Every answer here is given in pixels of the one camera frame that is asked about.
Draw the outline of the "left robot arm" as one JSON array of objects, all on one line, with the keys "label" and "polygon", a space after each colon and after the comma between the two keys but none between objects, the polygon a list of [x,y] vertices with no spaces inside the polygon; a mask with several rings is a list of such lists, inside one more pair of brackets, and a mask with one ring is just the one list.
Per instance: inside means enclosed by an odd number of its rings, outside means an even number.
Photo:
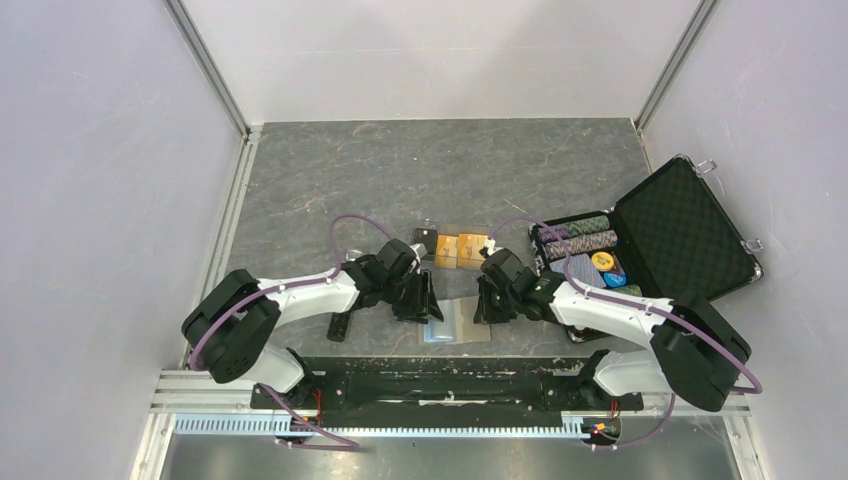
[{"label": "left robot arm", "polygon": [[306,405],[314,381],[290,349],[270,345],[281,326],[332,314],[347,318],[379,303],[399,321],[426,324],[444,315],[418,245],[391,239],[375,254],[344,261],[315,275],[259,279],[245,269],[228,273],[184,320],[188,366],[225,384],[247,379],[273,389],[290,407]]}]

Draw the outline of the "clear acrylic card tray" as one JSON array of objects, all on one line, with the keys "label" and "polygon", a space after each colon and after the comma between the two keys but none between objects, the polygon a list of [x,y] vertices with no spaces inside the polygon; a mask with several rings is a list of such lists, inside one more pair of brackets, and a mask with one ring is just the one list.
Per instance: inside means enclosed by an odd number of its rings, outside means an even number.
[{"label": "clear acrylic card tray", "polygon": [[489,231],[480,225],[429,222],[415,226],[411,240],[424,246],[423,260],[436,268],[479,269]]}]

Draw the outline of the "beige leather card holder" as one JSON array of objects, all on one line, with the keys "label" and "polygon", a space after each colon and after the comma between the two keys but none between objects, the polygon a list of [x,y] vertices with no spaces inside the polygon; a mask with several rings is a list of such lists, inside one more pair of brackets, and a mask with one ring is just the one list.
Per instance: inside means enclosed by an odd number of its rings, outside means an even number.
[{"label": "beige leather card holder", "polygon": [[418,342],[421,345],[458,345],[491,341],[490,326],[474,322],[478,297],[438,300],[437,304],[444,319],[430,317],[426,324],[419,326]]}]

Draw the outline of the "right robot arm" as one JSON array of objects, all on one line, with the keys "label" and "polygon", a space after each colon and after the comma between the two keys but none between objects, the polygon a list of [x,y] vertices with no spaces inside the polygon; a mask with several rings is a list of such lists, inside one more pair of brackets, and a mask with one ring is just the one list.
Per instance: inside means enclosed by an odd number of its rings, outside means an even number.
[{"label": "right robot arm", "polygon": [[664,392],[717,412],[733,392],[762,390],[746,366],[750,346],[703,298],[635,297],[553,271],[536,274],[506,248],[485,246],[480,253],[483,276],[509,317],[582,327],[637,345],[634,352],[601,354],[579,378],[578,396],[591,408],[629,393]]}]

